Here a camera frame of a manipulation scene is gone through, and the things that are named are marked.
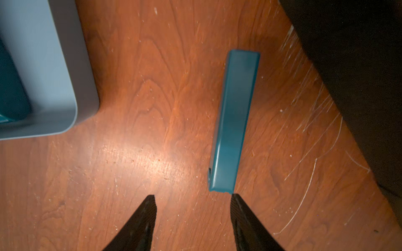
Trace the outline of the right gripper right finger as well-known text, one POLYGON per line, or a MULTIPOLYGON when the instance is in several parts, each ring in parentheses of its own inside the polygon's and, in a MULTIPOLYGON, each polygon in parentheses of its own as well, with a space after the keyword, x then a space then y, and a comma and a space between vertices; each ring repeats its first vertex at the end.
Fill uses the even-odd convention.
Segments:
POLYGON ((284 251, 237 193, 231 195, 230 219, 238 251, 284 251))

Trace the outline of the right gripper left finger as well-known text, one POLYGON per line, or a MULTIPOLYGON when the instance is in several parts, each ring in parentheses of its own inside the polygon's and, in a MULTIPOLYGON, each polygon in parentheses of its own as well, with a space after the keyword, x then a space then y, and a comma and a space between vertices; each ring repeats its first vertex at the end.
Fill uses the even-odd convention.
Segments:
POLYGON ((157 218, 154 195, 148 195, 104 251, 149 251, 157 218))

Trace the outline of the teal block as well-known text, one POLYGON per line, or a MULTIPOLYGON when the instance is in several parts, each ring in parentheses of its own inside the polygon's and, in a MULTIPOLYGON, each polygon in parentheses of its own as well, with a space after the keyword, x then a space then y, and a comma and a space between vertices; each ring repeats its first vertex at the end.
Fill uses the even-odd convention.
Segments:
POLYGON ((232 194, 235 188, 260 54, 231 50, 208 169, 209 191, 232 194))
POLYGON ((31 105, 8 50, 1 43, 1 123, 24 120, 31 105))

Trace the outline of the blue plastic tray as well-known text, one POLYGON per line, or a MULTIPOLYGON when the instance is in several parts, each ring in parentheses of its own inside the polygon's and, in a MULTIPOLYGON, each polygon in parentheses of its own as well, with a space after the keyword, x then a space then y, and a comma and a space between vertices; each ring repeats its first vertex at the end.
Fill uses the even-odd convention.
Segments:
POLYGON ((75 1, 1 1, 1 43, 31 113, 1 123, 1 139, 50 136, 95 115, 99 97, 75 1))

